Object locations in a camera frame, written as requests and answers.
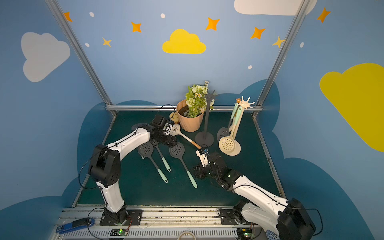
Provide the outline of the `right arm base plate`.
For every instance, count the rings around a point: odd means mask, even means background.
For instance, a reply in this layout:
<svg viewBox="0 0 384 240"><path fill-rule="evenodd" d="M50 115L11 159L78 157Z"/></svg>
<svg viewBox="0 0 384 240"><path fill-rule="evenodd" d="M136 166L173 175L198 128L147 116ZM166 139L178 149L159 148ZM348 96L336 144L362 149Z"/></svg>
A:
<svg viewBox="0 0 384 240"><path fill-rule="evenodd" d="M246 223L243 218L232 209L218 209L222 225L242 225Z"/></svg>

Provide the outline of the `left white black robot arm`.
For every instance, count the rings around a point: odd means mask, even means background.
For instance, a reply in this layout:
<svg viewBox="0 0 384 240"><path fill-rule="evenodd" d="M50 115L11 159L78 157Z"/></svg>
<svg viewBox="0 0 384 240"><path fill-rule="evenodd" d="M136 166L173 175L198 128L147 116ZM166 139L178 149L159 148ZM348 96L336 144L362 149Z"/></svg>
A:
<svg viewBox="0 0 384 240"><path fill-rule="evenodd" d="M95 147L88 174L95 180L105 203L100 225L124 226L132 219L119 187L121 161L130 152L151 140L174 147L177 139L170 135L174 124L170 119L155 115L149 124L134 125L133 131L125 137L108 145Z"/></svg>

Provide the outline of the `cream skimmer mint handle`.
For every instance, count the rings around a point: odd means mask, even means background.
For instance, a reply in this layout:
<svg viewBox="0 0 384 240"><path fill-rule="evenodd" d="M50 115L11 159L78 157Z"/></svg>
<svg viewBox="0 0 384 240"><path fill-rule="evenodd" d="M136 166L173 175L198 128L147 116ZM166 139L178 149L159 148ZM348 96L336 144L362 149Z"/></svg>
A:
<svg viewBox="0 0 384 240"><path fill-rule="evenodd" d="M234 114L234 119L233 119L234 121L232 125L231 134L227 137L221 138L219 141L220 150L228 156L236 156L241 151L240 144L235 140L235 132L237 130L237 125L238 125L239 118L241 116L241 112L242 112L242 106L240 104L237 104L237 109Z"/></svg>

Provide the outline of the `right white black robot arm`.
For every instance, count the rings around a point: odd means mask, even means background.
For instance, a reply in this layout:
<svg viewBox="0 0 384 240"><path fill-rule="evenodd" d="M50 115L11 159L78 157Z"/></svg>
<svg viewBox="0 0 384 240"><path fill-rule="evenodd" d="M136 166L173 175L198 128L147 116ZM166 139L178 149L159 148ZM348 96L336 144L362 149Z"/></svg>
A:
<svg viewBox="0 0 384 240"><path fill-rule="evenodd" d="M269 240L310 240L317 234L308 209L300 201L289 201L256 185L245 175L228 168L217 152L197 150L196 155L201 161L193 171L196 178L211 177L223 189L245 198L233 208L235 215L262 227Z"/></svg>

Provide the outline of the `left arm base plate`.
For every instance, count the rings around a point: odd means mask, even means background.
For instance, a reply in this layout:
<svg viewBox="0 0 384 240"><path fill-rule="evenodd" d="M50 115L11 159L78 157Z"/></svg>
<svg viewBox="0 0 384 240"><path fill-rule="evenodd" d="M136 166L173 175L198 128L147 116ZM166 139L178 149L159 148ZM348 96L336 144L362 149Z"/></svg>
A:
<svg viewBox="0 0 384 240"><path fill-rule="evenodd" d="M117 213L112 213L109 210L104 210L101 226L139 226L142 219L142 210L126 210L121 209Z"/></svg>

